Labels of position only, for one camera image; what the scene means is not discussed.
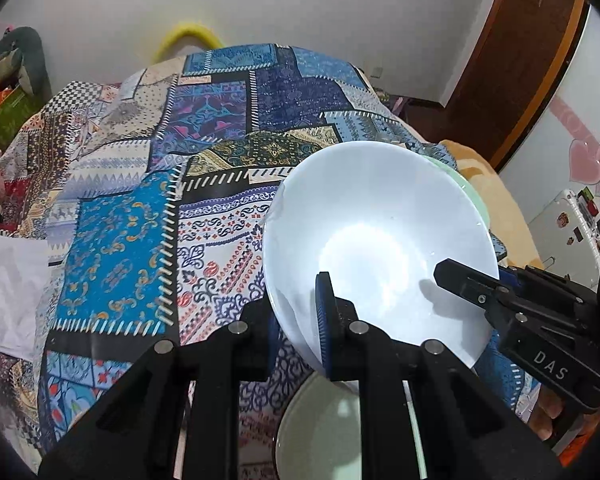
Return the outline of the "right hand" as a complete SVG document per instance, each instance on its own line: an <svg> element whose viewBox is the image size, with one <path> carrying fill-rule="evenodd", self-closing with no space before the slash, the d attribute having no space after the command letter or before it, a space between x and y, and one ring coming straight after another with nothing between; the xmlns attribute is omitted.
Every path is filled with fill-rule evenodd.
<svg viewBox="0 0 600 480"><path fill-rule="evenodd" d="M564 402L553 390L541 386L527 425L540 438L548 440L553 434L553 422L562 414Z"/></svg>

